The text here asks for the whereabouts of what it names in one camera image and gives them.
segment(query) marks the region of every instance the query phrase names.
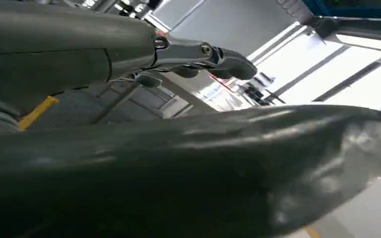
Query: glossy black surface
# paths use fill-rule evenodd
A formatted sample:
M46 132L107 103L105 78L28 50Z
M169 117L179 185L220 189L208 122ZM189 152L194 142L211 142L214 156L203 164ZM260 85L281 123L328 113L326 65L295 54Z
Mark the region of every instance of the glossy black surface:
M0 237L272 237L380 175L381 112L356 107L0 134Z
M141 71L154 38L129 17L0 1L0 100L26 115L48 95Z

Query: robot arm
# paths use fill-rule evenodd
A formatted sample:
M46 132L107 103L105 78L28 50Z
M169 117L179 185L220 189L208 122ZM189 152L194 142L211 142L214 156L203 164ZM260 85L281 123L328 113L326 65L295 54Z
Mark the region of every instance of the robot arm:
M256 74L239 53L203 42L157 37L154 28L140 20L0 1L0 100L21 113L47 95L67 89L148 69L178 71L182 65L241 79Z

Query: floor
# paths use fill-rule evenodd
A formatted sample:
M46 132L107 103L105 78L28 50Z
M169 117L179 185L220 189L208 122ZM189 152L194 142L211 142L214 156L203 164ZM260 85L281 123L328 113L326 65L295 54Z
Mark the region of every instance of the floor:
M53 104L29 127L29 130L44 128L63 128L90 124L102 110L110 104L118 95L113 91L107 91L101 98L96 95L107 85L97 85L86 89L70 90L56 96L59 103ZM124 85L116 86L125 89ZM163 98L171 98L161 90L156 89L157 94ZM139 88L134 95L121 106L115 108L100 123L120 123L128 121L148 121L162 119L159 110L166 100L154 95L150 91Z

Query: metal screw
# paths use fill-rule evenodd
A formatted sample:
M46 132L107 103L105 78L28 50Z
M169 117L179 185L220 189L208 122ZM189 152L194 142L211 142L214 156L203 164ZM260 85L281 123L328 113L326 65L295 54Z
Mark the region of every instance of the metal screw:
M165 49L165 48L167 48L167 44L163 40L155 40L154 41L154 47L156 49Z
M202 45L201 51L204 55L210 56L211 55L211 47L209 45Z

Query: window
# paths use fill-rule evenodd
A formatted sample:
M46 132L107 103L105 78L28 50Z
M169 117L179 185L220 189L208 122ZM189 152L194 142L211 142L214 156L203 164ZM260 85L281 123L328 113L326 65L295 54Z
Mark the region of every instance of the window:
M326 101L330 104L381 108L381 66Z
M268 89L275 92L341 47L342 44L324 42L317 35L302 34L258 64L257 68L274 79Z
M280 95L286 103L308 103L362 68L381 58L381 52L351 47Z

